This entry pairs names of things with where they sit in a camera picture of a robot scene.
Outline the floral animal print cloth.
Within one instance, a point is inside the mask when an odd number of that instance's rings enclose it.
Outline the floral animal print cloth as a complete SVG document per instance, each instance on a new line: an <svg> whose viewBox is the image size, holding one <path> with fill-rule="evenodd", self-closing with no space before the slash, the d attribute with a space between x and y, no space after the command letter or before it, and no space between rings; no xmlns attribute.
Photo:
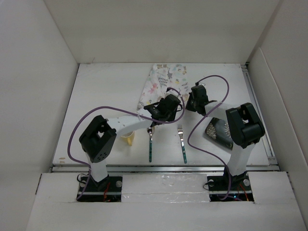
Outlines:
<svg viewBox="0 0 308 231"><path fill-rule="evenodd" d="M167 88L174 88L180 94L180 102L186 103L189 98L187 68L183 64L154 64L141 92L137 110L160 101L168 94L178 96Z"/></svg>

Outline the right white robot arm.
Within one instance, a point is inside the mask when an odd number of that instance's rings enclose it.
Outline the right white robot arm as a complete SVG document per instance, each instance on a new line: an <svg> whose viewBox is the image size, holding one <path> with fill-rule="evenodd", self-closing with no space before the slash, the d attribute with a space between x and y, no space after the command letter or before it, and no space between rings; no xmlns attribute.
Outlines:
<svg viewBox="0 0 308 231"><path fill-rule="evenodd" d="M228 103L210 101L204 86L194 86L189 93L186 110L203 116L209 113L212 118L225 122L227 131L233 141L233 148L227 166L230 173L225 175L222 183L232 190L240 184L239 175L246 171L246 165L256 143L264 136L264 126L251 103L234 106Z"/></svg>

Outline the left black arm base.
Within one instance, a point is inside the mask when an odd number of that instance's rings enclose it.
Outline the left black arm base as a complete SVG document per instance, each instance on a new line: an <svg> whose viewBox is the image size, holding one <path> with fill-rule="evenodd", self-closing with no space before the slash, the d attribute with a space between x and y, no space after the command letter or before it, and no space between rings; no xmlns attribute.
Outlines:
<svg viewBox="0 0 308 231"><path fill-rule="evenodd" d="M103 181L96 183L88 174L80 173L77 176L79 188L76 200L78 202L121 202L122 181L121 176L107 176Z"/></svg>

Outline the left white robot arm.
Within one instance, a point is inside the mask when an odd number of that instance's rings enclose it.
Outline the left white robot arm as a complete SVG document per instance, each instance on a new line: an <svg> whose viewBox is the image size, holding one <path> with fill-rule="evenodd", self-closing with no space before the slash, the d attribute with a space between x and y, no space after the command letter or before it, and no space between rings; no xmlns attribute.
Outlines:
<svg viewBox="0 0 308 231"><path fill-rule="evenodd" d="M97 191L106 188L108 173L105 159L110 154L116 137L174 121L179 105L180 100L170 94L159 102L140 109L136 116L126 114L110 119L105 119L101 115L94 117L79 137L82 149L90 161L91 186Z"/></svg>

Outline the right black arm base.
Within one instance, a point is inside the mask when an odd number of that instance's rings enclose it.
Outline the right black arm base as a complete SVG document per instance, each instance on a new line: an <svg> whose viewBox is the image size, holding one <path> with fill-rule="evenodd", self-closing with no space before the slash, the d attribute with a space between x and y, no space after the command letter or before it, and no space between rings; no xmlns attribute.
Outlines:
<svg viewBox="0 0 308 231"><path fill-rule="evenodd" d="M231 176L224 170L223 175L207 176L203 188L209 192L210 202L253 202L253 193L247 171Z"/></svg>

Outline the black floral square plate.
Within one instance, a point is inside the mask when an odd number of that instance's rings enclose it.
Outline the black floral square plate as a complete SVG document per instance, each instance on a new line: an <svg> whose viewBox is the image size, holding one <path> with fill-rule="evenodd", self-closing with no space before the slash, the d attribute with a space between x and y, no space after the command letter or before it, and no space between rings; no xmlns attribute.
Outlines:
<svg viewBox="0 0 308 231"><path fill-rule="evenodd" d="M222 119L212 118L205 129L205 134L214 142L233 149L233 140L229 129L229 124Z"/></svg>

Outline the yellow mug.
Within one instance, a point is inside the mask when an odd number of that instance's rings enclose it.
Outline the yellow mug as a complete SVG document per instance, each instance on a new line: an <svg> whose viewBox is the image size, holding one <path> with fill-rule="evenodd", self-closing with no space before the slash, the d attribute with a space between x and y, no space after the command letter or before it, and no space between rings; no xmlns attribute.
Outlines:
<svg viewBox="0 0 308 231"><path fill-rule="evenodd" d="M132 132L122 135L121 139L125 141L129 146L132 146L134 137L135 137L135 132L132 131Z"/></svg>

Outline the aluminium front rail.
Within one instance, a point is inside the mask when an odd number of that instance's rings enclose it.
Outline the aluminium front rail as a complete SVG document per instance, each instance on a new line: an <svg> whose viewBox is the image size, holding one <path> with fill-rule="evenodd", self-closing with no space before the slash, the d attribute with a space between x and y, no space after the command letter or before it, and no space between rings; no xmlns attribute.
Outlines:
<svg viewBox="0 0 308 231"><path fill-rule="evenodd" d="M51 172L84 172L82 165L53 165ZM108 172L219 172L223 166L117 166L107 165ZM278 165L248 166L248 171L280 171Z"/></svg>

